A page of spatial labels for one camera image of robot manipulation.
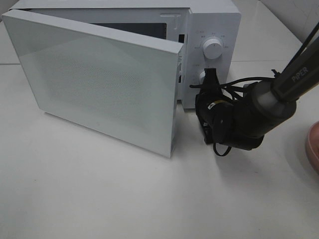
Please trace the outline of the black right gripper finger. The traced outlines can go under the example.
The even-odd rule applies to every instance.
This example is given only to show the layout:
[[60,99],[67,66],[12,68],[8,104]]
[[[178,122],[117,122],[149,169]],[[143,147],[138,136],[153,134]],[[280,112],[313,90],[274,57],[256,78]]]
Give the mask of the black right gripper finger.
[[213,93],[219,93],[219,81],[217,78],[216,68],[205,68],[205,77],[203,80],[203,90]]

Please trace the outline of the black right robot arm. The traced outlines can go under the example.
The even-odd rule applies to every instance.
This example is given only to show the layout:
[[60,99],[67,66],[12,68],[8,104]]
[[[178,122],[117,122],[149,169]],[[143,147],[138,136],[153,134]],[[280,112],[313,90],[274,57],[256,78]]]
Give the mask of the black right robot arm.
[[206,68],[195,97],[195,113],[204,142],[252,150],[264,136],[291,118],[297,99],[319,83],[319,37],[316,25],[282,72],[274,77],[249,77],[220,84],[215,68]]

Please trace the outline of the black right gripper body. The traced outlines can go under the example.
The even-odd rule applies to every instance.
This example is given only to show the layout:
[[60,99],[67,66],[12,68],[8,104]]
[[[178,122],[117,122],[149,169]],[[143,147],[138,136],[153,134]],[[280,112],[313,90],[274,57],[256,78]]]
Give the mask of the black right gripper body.
[[224,143],[232,126],[233,105],[221,89],[201,89],[195,111],[206,144]]

